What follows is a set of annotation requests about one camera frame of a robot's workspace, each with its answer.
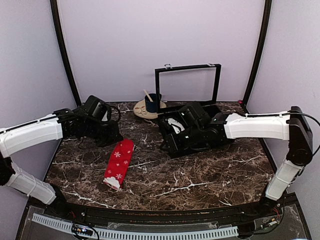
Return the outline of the red Santa Christmas sock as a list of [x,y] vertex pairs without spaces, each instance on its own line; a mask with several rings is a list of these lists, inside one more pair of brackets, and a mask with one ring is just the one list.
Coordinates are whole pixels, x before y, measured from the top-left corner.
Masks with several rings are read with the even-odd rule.
[[104,184],[117,191],[122,189],[133,150],[134,143],[129,139],[124,139],[115,146],[104,173]]

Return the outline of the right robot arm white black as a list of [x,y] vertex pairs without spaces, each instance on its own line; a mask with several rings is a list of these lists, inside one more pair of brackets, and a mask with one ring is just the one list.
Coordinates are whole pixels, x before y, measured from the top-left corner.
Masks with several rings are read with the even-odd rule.
[[240,138],[278,139],[288,142],[283,163],[268,183],[255,213],[266,217],[275,208],[287,187],[313,159],[313,133],[306,114],[297,106],[289,111],[267,114],[238,114],[216,110],[209,114],[192,102],[177,111],[176,117],[163,121],[168,133],[161,148],[171,154],[184,150],[201,151],[227,145]]

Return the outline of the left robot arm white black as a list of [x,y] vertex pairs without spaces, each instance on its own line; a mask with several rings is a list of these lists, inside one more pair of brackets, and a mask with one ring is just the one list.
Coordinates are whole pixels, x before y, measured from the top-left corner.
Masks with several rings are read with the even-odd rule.
[[0,184],[33,197],[60,218],[71,213],[58,187],[43,182],[24,171],[12,161],[12,154],[45,142],[69,137],[95,140],[98,147],[106,147],[123,140],[118,121],[103,115],[89,115],[80,110],[62,109],[40,119],[0,130]]

